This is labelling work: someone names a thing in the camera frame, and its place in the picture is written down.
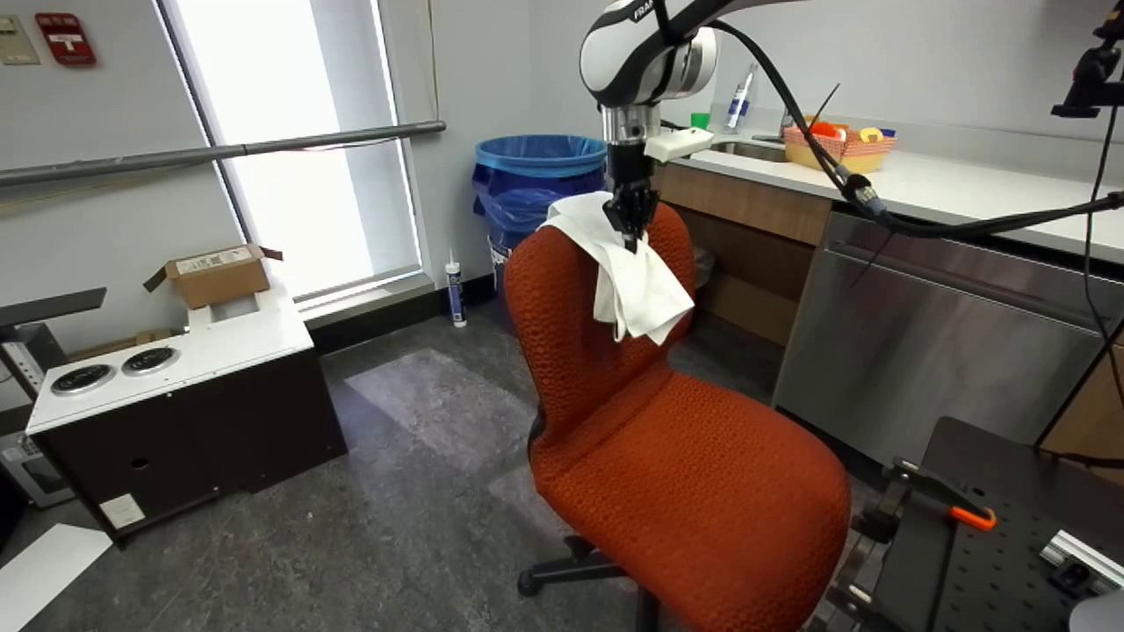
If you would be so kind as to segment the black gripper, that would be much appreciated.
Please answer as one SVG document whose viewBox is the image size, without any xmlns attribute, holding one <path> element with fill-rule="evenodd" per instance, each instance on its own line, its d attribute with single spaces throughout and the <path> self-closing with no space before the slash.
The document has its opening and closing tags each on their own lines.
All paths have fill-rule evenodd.
<svg viewBox="0 0 1124 632">
<path fill-rule="evenodd" d="M 652 160 L 645 155 L 645 134 L 652 129 L 651 107 L 599 108 L 607 144 L 607 190 L 605 209 L 610 231 L 631 253 L 651 242 L 651 217 L 657 194 L 651 190 Z"/>
</svg>

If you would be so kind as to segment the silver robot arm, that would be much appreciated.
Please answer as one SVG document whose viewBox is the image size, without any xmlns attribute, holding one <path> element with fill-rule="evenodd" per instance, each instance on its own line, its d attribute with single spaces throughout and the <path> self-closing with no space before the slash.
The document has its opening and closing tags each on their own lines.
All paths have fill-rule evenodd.
<svg viewBox="0 0 1124 632">
<path fill-rule="evenodd" d="M 657 210 L 651 187 L 659 102 L 700 93 L 717 67 L 717 22 L 784 0 L 610 0 L 580 38 L 576 75 L 607 144 L 605 217 L 637 249 Z"/>
</svg>

